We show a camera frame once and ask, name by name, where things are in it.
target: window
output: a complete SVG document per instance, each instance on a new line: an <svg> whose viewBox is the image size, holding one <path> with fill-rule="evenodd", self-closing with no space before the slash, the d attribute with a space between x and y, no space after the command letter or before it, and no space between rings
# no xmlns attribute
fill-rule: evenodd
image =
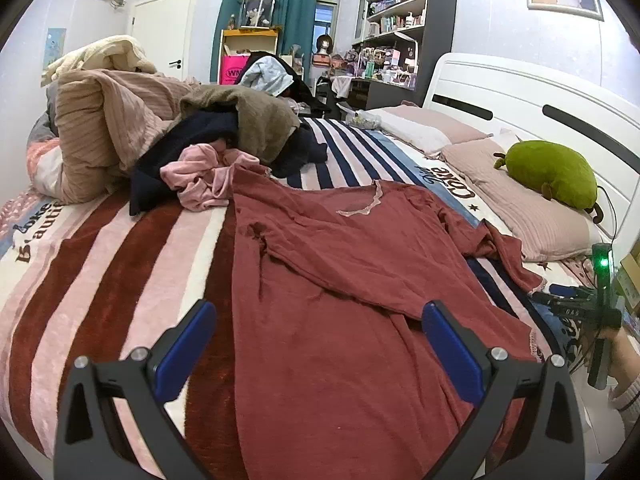
<svg viewBox="0 0 640 480"><path fill-rule="evenodd" d="M316 0L316 15L314 18L314 40L312 50L316 50L318 36L328 34L335 39L335 24L338 18L338 3L340 0Z"/></svg>

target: blue gripper pad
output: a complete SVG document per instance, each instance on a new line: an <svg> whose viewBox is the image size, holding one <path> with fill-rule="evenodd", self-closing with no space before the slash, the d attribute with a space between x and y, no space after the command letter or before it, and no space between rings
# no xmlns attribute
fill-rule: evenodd
<svg viewBox="0 0 640 480"><path fill-rule="evenodd" d="M148 365L153 393L160 403L178 398L215 330L216 307L198 300L177 326L160 336Z"/></svg>
<svg viewBox="0 0 640 480"><path fill-rule="evenodd" d="M442 367L445 369L449 379L451 379L460 398L466 400L466 402L471 402L474 406L478 406L488 385L490 368L488 370L486 368L485 370L482 369L460 337L465 336L463 332L467 332L470 333L467 335L475 339L470 343L475 344L476 347L478 343L480 345L482 343L471 330L465 329L460 325L458 325L459 336L440 308L442 308L442 304L435 301L430 301L423 307L422 331L427 336L431 347L436 352Z"/></svg>
<svg viewBox="0 0 640 480"><path fill-rule="evenodd" d="M564 298L576 298L578 296L574 286L556 285L555 283L549 285L549 294Z"/></svg>

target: stuffed avocado toy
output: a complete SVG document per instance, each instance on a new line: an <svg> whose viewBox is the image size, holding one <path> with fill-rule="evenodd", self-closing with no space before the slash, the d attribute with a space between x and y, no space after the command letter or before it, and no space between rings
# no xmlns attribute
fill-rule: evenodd
<svg viewBox="0 0 640 480"><path fill-rule="evenodd" d="M509 176L523 186L587 213L595 209L593 222L602 221L596 178L580 153L546 140L524 140L511 146L506 155L494 155L500 157L494 164L496 170L506 165Z"/></svg>

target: human hand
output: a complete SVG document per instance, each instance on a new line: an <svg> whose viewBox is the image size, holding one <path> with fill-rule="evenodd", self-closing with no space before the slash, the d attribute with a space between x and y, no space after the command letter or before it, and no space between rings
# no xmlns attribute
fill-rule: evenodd
<svg viewBox="0 0 640 480"><path fill-rule="evenodd" d="M587 352L584 362L587 367L593 359L594 338L609 339L611 341L611 355L609 375L617 382L615 395L624 392L640 375L640 355L636 352L628 339L624 328L618 330L603 328L600 333L593 328L584 326L580 329L580 346L583 352Z"/></svg>

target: poster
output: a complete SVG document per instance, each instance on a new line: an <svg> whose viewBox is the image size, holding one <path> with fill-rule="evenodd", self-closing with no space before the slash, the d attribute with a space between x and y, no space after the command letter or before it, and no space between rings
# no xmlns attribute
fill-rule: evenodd
<svg viewBox="0 0 640 480"><path fill-rule="evenodd" d="M65 35L66 28L50 28L47 31L47 39L44 44L44 60L42 61L43 70L46 70L47 66L62 57L62 51L65 47Z"/></svg>

